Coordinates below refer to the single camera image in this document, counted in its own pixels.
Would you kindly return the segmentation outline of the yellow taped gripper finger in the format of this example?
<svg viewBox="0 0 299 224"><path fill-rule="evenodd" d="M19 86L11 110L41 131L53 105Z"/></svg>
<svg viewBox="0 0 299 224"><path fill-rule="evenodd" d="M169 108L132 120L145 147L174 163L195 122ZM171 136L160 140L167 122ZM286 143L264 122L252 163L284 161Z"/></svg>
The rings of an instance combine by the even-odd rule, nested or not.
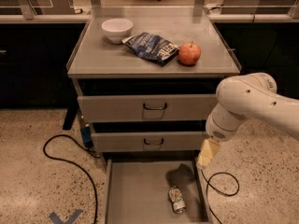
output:
<svg viewBox="0 0 299 224"><path fill-rule="evenodd" d="M221 149L221 145L213 138L205 139L201 145L196 166L200 169L205 169Z"/></svg>

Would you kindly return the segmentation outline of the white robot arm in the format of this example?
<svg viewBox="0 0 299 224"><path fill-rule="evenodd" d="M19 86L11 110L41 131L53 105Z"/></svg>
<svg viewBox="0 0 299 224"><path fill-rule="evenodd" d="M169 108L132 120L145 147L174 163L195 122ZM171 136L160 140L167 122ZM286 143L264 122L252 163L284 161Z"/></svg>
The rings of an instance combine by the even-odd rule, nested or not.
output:
<svg viewBox="0 0 299 224"><path fill-rule="evenodd" d="M205 169L248 119L258 119L299 139L299 101L277 94L266 73L227 77L216 89L217 104L206 120L205 139L196 166Z"/></svg>

